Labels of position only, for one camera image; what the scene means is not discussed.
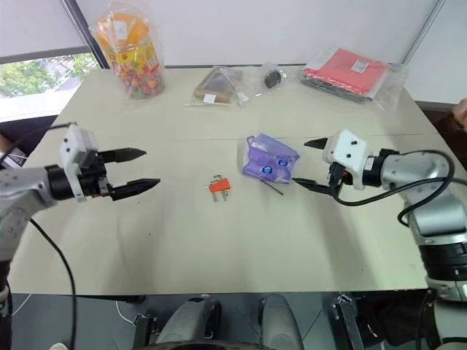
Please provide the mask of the bystander bare hand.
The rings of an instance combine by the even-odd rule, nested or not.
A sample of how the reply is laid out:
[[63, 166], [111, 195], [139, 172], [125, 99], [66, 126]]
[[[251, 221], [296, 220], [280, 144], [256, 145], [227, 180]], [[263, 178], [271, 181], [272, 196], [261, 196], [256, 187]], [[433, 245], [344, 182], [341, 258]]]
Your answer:
[[463, 98], [452, 108], [452, 115], [459, 125], [467, 129], [467, 98]]

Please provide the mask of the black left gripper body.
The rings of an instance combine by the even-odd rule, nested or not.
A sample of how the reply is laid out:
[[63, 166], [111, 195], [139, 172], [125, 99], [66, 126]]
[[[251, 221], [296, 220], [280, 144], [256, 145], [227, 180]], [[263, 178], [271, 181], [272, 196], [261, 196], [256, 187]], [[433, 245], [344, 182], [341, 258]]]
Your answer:
[[112, 185], [107, 178], [106, 163], [114, 161], [113, 151], [88, 151], [79, 164], [78, 180], [85, 197], [107, 197]]

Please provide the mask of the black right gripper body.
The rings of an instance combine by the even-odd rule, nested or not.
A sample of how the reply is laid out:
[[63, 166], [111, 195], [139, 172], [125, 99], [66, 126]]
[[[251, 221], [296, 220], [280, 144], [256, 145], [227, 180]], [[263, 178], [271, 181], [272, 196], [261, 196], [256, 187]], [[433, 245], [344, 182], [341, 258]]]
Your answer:
[[346, 168], [336, 162], [333, 162], [329, 168], [328, 186], [331, 195], [338, 195], [343, 184], [352, 186], [352, 174]]

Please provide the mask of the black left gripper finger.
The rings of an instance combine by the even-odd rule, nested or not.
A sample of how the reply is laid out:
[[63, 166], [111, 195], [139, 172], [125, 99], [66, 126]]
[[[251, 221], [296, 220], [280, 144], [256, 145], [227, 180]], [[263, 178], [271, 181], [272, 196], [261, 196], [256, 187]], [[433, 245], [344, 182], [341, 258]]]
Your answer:
[[113, 201], [142, 194], [161, 182], [160, 179], [137, 179], [119, 187], [109, 187], [109, 196]]
[[99, 157], [104, 163], [123, 163], [135, 160], [146, 154], [144, 150], [127, 147], [99, 152]]

